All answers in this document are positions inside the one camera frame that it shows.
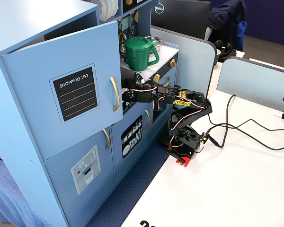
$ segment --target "black printed number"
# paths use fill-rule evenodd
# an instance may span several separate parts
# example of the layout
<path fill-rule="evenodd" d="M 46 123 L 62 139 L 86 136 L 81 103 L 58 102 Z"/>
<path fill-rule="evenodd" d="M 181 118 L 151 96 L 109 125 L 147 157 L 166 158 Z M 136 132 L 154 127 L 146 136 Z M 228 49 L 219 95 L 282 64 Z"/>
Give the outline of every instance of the black printed number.
<path fill-rule="evenodd" d="M 150 227 L 150 225 L 147 221 L 140 222 L 140 225 L 142 225 L 143 227 Z"/>

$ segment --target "shopping list sign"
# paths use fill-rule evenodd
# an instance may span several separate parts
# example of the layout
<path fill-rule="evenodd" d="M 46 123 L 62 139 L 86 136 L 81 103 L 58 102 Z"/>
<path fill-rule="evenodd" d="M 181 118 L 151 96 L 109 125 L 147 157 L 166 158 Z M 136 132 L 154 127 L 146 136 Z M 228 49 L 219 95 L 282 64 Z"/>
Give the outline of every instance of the shopping list sign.
<path fill-rule="evenodd" d="M 92 67 L 53 81 L 64 121 L 97 107 Z"/>

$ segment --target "knob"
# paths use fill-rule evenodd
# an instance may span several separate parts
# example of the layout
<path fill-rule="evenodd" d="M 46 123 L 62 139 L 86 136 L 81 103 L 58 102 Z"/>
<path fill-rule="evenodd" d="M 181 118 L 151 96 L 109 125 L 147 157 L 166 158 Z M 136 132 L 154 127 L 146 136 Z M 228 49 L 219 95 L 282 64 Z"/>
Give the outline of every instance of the knob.
<path fill-rule="evenodd" d="M 153 79 L 152 79 L 153 82 L 155 83 L 159 83 L 160 82 L 160 74 L 156 74 L 153 76 Z"/>
<path fill-rule="evenodd" d="M 173 58 L 172 60 L 170 60 L 170 62 L 169 62 L 169 66 L 171 67 L 171 68 L 173 68 L 173 67 L 175 67 L 177 65 L 177 63 L 176 63 L 176 60 Z"/>

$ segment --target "white table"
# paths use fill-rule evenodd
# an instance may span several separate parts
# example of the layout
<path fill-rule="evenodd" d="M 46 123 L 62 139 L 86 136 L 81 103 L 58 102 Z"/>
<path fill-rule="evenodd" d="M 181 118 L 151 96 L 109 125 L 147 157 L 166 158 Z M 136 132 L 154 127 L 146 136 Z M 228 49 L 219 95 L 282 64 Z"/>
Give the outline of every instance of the white table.
<path fill-rule="evenodd" d="M 210 98 L 213 122 L 225 122 L 229 98 L 220 91 Z M 284 128 L 270 108 L 236 97 L 230 123 L 249 118 Z M 198 133 L 211 126 L 207 117 L 193 123 Z M 253 123 L 241 129 L 271 147 L 284 146 L 284 131 L 268 132 Z M 219 127 L 210 135 L 221 144 L 224 132 Z M 141 227 L 142 220 L 154 227 L 284 227 L 284 150 L 268 150 L 229 129 L 223 149 L 207 142 L 186 168 L 169 157 L 122 227 Z"/>
<path fill-rule="evenodd" d="M 243 58 L 244 55 L 245 55 L 244 52 L 241 52 L 241 51 L 236 52 L 236 56 L 239 58 Z M 210 81 L 210 85 L 208 89 L 208 95 L 207 95 L 208 98 L 210 98 L 213 95 L 213 93 L 215 92 L 217 88 L 222 65 L 223 65 L 222 62 L 217 62 L 217 64 L 213 68 L 212 79 Z"/>

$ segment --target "stainless steel pot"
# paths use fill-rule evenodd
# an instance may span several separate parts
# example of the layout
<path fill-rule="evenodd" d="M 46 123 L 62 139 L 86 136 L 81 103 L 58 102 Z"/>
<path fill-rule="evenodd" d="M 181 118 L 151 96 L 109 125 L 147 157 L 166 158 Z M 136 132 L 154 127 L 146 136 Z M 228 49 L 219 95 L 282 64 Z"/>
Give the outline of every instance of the stainless steel pot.
<path fill-rule="evenodd" d="M 126 55 L 125 44 L 121 44 L 121 45 L 120 45 L 120 52 L 122 53 L 122 55 Z"/>
<path fill-rule="evenodd" d="M 161 46 L 164 44 L 164 41 L 155 36 L 146 36 L 145 38 L 150 39 L 152 42 L 157 42 L 158 44 L 155 45 L 157 52 L 160 51 Z"/>

